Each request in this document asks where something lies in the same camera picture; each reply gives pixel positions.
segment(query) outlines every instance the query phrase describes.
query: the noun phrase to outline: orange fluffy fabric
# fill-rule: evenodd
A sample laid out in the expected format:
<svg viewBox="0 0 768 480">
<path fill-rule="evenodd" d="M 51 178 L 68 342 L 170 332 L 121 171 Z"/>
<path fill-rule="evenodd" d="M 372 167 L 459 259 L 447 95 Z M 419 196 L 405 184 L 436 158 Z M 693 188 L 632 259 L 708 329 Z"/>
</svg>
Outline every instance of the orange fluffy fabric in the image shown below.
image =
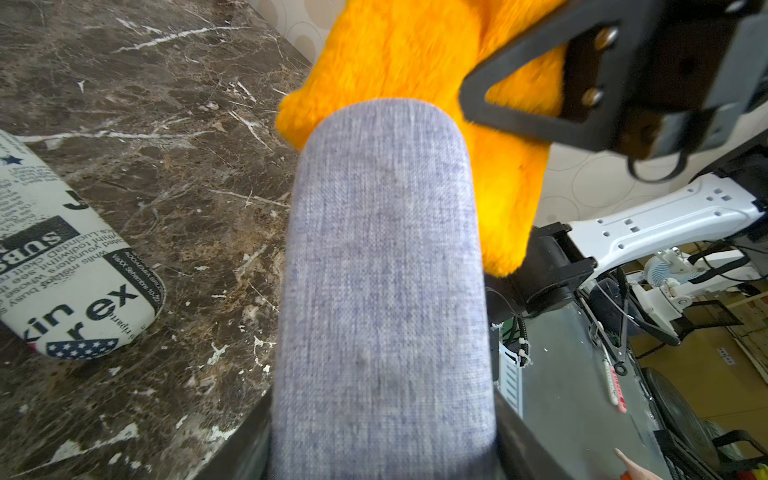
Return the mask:
<svg viewBox="0 0 768 480">
<path fill-rule="evenodd" d="M 564 0 L 349 0 L 301 90 L 280 104 L 277 128 L 301 149 L 345 106 L 415 98 L 450 115 L 464 134 L 485 271 L 505 276 L 525 257 L 549 144 L 470 124 L 458 105 L 464 77 Z M 490 102 L 537 114 L 561 106 L 564 48 L 495 85 Z"/>
</svg>

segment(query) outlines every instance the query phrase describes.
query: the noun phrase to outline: armrest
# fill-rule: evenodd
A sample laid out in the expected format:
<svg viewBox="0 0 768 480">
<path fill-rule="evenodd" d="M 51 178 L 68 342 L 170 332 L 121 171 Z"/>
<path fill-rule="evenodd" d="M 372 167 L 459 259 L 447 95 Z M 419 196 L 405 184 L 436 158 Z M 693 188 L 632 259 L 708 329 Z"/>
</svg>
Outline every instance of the armrest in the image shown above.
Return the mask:
<svg viewBox="0 0 768 480">
<path fill-rule="evenodd" d="M 766 450 L 760 443 L 757 443 L 746 430 L 731 430 L 725 435 L 712 439 L 712 443 L 716 447 L 722 447 L 736 442 L 749 442 L 758 452 L 762 453 L 763 456 L 768 456 L 768 450 Z"/>
</svg>

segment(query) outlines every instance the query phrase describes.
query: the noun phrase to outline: metal screw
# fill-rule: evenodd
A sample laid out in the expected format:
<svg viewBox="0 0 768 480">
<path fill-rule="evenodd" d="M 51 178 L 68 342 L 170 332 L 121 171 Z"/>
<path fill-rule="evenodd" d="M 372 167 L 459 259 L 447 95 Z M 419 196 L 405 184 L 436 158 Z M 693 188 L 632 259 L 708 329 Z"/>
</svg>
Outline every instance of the metal screw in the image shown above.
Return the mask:
<svg viewBox="0 0 768 480">
<path fill-rule="evenodd" d="M 600 30 L 598 36 L 594 38 L 594 49 L 605 50 L 610 47 L 616 41 L 619 36 L 618 27 L 606 27 Z"/>
<path fill-rule="evenodd" d="M 589 88 L 584 94 L 581 96 L 581 104 L 585 107 L 594 107 L 598 103 L 600 103 L 600 100 L 603 98 L 603 91 L 600 88 L 592 87 Z"/>
</svg>

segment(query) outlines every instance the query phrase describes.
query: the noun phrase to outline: white monitor arm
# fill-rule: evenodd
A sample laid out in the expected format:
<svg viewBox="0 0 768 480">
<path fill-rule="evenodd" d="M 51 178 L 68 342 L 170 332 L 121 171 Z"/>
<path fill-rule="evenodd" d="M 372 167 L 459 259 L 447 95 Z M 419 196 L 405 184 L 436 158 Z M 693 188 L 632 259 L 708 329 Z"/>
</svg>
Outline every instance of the white monitor arm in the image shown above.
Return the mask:
<svg viewBox="0 0 768 480">
<path fill-rule="evenodd" d="M 659 254 L 669 259 L 670 252 L 671 250 L 666 250 L 665 252 L 659 252 Z M 672 255 L 679 255 L 677 259 L 680 260 L 680 269 L 683 271 L 678 271 L 676 274 L 663 279 L 657 279 L 660 280 L 658 285 L 653 286 L 649 290 L 646 290 L 637 282 L 633 282 L 630 276 L 627 276 L 639 307 L 660 328 L 672 335 L 677 334 L 671 322 L 682 317 L 683 311 L 696 302 L 697 296 L 719 292 L 739 285 L 744 281 L 758 280 L 761 277 L 760 272 L 757 271 L 752 263 L 745 263 L 742 266 L 728 270 L 726 276 L 714 275 L 707 280 L 692 283 L 685 278 L 688 274 L 691 274 L 694 278 L 696 275 L 703 276 L 707 271 L 743 259 L 744 255 L 739 250 L 710 253 L 705 257 L 706 261 L 705 258 L 700 258 L 694 264 L 691 264 L 684 254 L 672 253 Z"/>
<path fill-rule="evenodd" d="M 730 237 L 763 216 L 731 178 L 705 174 L 671 194 L 593 220 L 570 222 L 568 237 L 597 261 L 588 280 L 660 250 Z"/>
</svg>

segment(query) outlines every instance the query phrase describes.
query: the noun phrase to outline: dark marble surface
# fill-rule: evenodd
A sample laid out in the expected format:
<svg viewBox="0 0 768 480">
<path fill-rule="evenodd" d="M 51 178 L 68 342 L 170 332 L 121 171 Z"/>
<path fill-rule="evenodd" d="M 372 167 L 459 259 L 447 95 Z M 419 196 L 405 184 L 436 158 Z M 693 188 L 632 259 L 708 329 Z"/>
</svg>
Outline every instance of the dark marble surface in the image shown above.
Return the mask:
<svg viewBox="0 0 768 480">
<path fill-rule="evenodd" d="M 270 384 L 306 60 L 243 2 L 6 0 L 0 128 L 155 266 L 165 310 L 88 362 L 0 331 L 0 478 L 192 478 Z"/>
</svg>

